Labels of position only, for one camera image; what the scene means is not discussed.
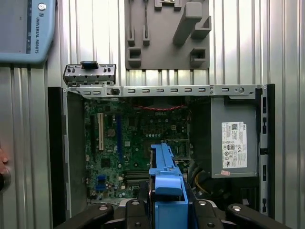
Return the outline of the person's hand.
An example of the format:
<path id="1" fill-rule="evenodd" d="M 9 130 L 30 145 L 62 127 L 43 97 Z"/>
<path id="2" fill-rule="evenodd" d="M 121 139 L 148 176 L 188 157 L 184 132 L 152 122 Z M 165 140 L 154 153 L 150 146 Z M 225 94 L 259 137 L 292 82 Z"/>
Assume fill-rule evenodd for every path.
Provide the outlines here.
<path id="1" fill-rule="evenodd" d="M 0 173 L 4 174 L 6 172 L 6 164 L 8 162 L 7 154 L 0 148 Z"/>

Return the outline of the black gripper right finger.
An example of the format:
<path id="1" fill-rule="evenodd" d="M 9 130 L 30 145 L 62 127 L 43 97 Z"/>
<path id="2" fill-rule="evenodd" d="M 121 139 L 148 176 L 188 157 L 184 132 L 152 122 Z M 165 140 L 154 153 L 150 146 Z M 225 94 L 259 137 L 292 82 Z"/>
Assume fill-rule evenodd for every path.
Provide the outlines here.
<path id="1" fill-rule="evenodd" d="M 242 204 L 225 211 L 208 200 L 193 203 L 194 229 L 287 229 L 288 226 Z"/>

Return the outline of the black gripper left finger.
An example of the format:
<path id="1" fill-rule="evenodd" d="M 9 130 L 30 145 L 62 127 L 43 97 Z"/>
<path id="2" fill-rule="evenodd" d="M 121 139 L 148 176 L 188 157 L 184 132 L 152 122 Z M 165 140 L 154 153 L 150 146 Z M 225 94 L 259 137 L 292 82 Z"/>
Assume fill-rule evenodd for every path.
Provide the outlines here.
<path id="1" fill-rule="evenodd" d="M 143 200 L 131 199 L 124 207 L 99 203 L 58 225 L 58 229 L 149 229 Z"/>

